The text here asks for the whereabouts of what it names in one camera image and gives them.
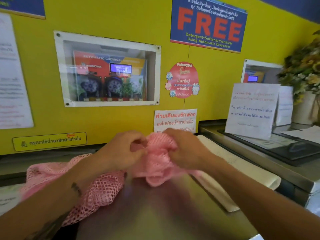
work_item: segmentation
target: wrist tattoo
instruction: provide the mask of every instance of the wrist tattoo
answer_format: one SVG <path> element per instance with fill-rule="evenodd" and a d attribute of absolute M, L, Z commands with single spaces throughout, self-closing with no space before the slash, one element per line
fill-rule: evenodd
<path fill-rule="evenodd" d="M 54 221 L 47 222 L 39 231 L 28 235 L 24 240 L 51 240 L 57 233 L 69 213 L 70 212 L 67 212 L 59 216 Z"/>
<path fill-rule="evenodd" d="M 75 192 L 78 192 L 78 197 L 82 196 L 82 192 L 81 192 L 79 186 L 75 182 L 72 183 L 71 189 L 73 189 Z"/>

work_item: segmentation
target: white towel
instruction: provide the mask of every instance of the white towel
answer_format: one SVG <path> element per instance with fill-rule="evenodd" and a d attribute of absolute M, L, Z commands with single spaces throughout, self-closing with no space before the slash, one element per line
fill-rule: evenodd
<path fill-rule="evenodd" d="M 253 165 L 252 163 L 234 155 L 221 146 L 217 145 L 205 136 L 198 136 L 198 139 L 215 155 L 226 160 L 234 168 L 240 172 L 249 176 L 250 178 L 258 181 L 259 183 L 267 186 L 268 188 L 275 190 L 281 183 L 281 178 L 273 173 L 270 173 L 260 167 Z M 222 186 L 204 172 L 199 172 L 198 175 L 194 175 L 198 182 L 210 192 L 228 212 L 234 212 L 239 210 L 239 207 L 230 198 L 227 192 Z"/>

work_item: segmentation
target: red circular sticker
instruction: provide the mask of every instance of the red circular sticker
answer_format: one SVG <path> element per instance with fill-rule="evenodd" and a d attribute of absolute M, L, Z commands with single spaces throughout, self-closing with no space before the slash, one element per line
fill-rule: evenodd
<path fill-rule="evenodd" d="M 198 95 L 200 90 L 198 72 L 189 62 L 178 62 L 167 73 L 166 90 L 170 90 L 170 97 L 187 98 Z"/>

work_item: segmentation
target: yellow label sticker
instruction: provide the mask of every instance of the yellow label sticker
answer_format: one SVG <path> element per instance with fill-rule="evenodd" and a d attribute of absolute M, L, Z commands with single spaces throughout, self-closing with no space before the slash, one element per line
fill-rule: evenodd
<path fill-rule="evenodd" d="M 17 152 L 40 149 L 51 149 L 87 144 L 85 132 L 54 134 L 43 136 L 26 136 L 12 138 L 14 150 Z"/>

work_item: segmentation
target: hand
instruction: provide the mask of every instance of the hand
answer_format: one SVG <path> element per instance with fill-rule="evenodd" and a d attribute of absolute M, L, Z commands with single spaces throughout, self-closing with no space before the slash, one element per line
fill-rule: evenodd
<path fill-rule="evenodd" d="M 185 169 L 203 170 L 204 161 L 212 156 L 212 153 L 194 134 L 171 128 L 164 133 L 174 138 L 178 145 L 177 150 L 169 151 L 170 159 L 176 165 Z"/>
<path fill-rule="evenodd" d="M 94 174 L 99 176 L 103 173 L 125 170 L 139 161 L 145 154 L 146 149 L 130 151 L 132 143 L 147 145 L 146 137 L 138 131 L 131 130 L 118 133 L 98 152 L 88 157 Z"/>

